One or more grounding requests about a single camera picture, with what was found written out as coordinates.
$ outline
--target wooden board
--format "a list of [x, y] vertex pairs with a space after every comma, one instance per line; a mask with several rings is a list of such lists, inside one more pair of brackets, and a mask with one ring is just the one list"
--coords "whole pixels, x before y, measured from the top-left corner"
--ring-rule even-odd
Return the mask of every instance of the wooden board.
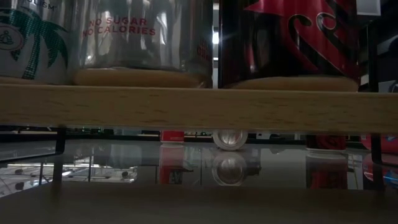
[[80, 86], [128, 86], [162, 88], [204, 88], [211, 78], [200, 74], [186, 74], [148, 69], [86, 69], [73, 77]]
[[63, 182], [0, 199], [2, 223], [396, 223], [398, 196], [300, 190]]
[[398, 133], [398, 95], [0, 85], [0, 124]]

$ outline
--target green palm tree print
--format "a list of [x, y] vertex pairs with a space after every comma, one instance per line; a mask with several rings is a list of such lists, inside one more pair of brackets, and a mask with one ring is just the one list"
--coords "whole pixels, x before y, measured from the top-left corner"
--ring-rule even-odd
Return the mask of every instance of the green palm tree print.
[[[18, 28], [24, 39], [24, 46], [27, 39], [31, 35], [34, 36], [32, 53], [22, 78], [29, 80], [33, 80], [35, 78], [37, 67], [39, 65], [41, 37], [44, 39], [44, 42], [48, 48], [49, 62], [47, 64], [47, 68], [54, 64], [58, 53], [61, 53], [61, 56], [65, 61], [65, 66], [68, 67], [67, 46], [62, 37], [57, 33], [58, 30], [64, 32], [68, 31], [52, 22], [43, 21], [33, 10], [27, 7], [22, 8], [24, 8], [28, 14], [15, 9], [0, 9], [0, 13], [8, 15], [0, 16], [0, 23], [9, 24], [10, 26]], [[21, 49], [14, 50], [10, 52], [10, 54], [15, 61], [18, 61], [21, 54]]]

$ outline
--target silver can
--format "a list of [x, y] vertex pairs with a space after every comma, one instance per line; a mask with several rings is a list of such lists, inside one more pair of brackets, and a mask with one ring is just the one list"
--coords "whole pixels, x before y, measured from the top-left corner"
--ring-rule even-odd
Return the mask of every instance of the silver can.
[[211, 78], [212, 0], [75, 4], [73, 46], [80, 70], [135, 68]]
[[71, 0], [1, 0], [0, 81], [65, 84], [72, 10]]

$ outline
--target wooden surface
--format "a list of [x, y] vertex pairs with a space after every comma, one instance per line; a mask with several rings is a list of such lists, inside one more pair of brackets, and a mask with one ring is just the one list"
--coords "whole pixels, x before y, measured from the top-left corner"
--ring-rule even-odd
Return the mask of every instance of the wooden surface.
[[339, 91], [357, 92], [358, 84], [346, 77], [302, 76], [256, 78], [229, 86], [239, 90], [287, 90], [287, 91]]
[[146, 69], [86, 69], [76, 73], [73, 82], [81, 86], [203, 88], [211, 77]]
[[398, 133], [398, 95], [0, 85], [0, 124]]
[[0, 199], [2, 223], [397, 223], [398, 196], [301, 190], [63, 182]]

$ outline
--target can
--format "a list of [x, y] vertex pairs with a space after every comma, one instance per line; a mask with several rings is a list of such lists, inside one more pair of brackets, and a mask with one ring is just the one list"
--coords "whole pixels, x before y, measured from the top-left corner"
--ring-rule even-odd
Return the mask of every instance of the can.
[[0, 1], [0, 82], [68, 83], [73, 1]]
[[159, 183], [182, 184], [185, 171], [185, 148], [182, 145], [161, 145], [159, 158]]
[[214, 143], [223, 150], [240, 150], [248, 140], [248, 132], [243, 130], [214, 130]]
[[160, 141], [162, 143], [184, 143], [185, 132], [183, 131], [161, 131]]
[[[365, 178], [370, 180], [371, 182], [376, 182], [374, 184], [364, 185], [364, 190], [374, 190], [375, 185], [387, 185], [388, 187], [392, 187], [393, 189], [398, 189], [398, 156], [392, 154], [383, 154], [382, 155], [383, 162], [386, 164], [393, 164], [393, 166], [379, 166], [374, 164], [372, 161], [372, 155], [368, 154], [363, 159], [363, 175]], [[381, 175], [383, 179], [383, 183], [377, 183], [378, 176]]]
[[348, 188], [346, 156], [309, 152], [305, 161], [308, 189]]
[[240, 186], [248, 176], [245, 158], [237, 152], [220, 152], [213, 160], [211, 173], [221, 186]]
[[[396, 135], [382, 134], [381, 140], [381, 153], [398, 154], [398, 137]], [[362, 145], [372, 150], [372, 136], [370, 134], [361, 136]]]
[[198, 87], [212, 74], [212, 0], [75, 1], [77, 85]]
[[357, 91], [356, 0], [220, 1], [219, 87]]
[[326, 134], [306, 135], [307, 149], [310, 151], [340, 153], [346, 150], [346, 136]]

